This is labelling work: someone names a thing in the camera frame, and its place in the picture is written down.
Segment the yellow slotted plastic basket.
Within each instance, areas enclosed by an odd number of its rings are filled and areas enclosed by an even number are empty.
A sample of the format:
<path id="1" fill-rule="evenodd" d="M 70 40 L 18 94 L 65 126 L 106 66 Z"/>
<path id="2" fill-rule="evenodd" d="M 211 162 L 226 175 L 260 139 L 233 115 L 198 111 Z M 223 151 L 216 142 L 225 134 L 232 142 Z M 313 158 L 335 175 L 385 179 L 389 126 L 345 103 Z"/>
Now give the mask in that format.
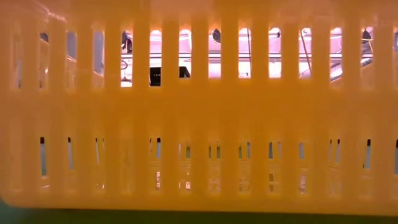
<path id="1" fill-rule="evenodd" d="M 0 198 L 398 216 L 397 26 L 398 0 L 0 0 Z"/>

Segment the long ceiling tube light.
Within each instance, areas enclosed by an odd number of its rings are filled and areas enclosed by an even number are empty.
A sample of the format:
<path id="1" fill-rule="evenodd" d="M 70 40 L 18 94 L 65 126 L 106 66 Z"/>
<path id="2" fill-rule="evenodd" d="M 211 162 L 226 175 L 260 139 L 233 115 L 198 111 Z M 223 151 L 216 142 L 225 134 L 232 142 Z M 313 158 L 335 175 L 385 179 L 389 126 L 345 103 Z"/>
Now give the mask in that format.
<path id="1" fill-rule="evenodd" d="M 254 55 L 253 54 L 248 54 L 248 53 L 239 53 L 238 54 L 238 57 L 239 58 L 251 58 L 251 57 L 253 57 Z M 282 58 L 282 54 L 268 54 L 268 58 L 273 58 L 273 59 L 277 59 L 277 58 Z M 298 54 L 297 55 L 297 57 L 298 58 L 312 58 L 312 54 Z M 335 59 L 338 59 L 338 58 L 343 58 L 343 54 L 335 54 L 335 53 L 333 53 L 333 54 L 329 54 L 329 57 L 330 58 L 335 58 Z M 373 54 L 361 54 L 360 56 L 359 56 L 360 58 L 373 58 Z"/>

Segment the silver ventilation duct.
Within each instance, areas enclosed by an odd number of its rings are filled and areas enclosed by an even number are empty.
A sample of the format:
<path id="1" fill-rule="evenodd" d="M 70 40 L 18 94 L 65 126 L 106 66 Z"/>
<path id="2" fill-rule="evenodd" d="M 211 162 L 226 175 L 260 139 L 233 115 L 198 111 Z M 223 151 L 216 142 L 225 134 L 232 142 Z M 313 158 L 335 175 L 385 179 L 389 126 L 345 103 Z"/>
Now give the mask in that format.
<path id="1" fill-rule="evenodd" d="M 365 66 L 370 65 L 372 63 L 373 63 L 372 58 L 362 58 L 361 68 L 364 68 Z M 331 66 L 330 70 L 330 81 L 332 82 L 334 80 L 341 78 L 342 74 L 343 74 L 342 63 L 334 63 Z"/>

